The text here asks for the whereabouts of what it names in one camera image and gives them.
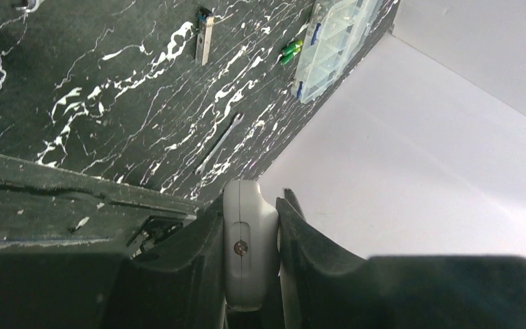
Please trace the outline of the white remote control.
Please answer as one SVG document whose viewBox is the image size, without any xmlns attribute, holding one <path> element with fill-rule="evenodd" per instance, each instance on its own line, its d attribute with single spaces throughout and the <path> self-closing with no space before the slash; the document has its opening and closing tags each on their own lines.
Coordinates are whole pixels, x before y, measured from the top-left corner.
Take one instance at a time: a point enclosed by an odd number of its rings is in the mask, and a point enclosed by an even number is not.
<svg viewBox="0 0 526 329">
<path fill-rule="evenodd" d="M 279 273 L 279 214 L 253 180 L 223 191 L 225 299 L 232 310 L 259 310 Z"/>
</svg>

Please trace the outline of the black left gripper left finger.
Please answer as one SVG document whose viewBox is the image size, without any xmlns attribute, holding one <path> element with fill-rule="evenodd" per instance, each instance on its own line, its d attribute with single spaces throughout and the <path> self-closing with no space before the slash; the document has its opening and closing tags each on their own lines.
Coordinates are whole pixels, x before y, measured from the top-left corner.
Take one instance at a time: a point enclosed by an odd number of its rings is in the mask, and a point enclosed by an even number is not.
<svg viewBox="0 0 526 329">
<path fill-rule="evenodd" d="M 159 228 L 119 253 L 0 253 L 0 328 L 216 328 L 223 314 L 221 220 Z"/>
</svg>

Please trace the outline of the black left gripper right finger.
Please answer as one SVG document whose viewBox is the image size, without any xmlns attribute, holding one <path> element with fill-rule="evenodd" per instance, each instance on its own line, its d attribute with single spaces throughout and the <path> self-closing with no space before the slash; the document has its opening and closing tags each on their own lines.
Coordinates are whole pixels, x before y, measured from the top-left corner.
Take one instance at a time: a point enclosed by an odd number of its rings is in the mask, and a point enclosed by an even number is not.
<svg viewBox="0 0 526 329">
<path fill-rule="evenodd" d="M 361 258 L 277 198 L 287 328 L 526 328 L 526 258 Z"/>
</svg>

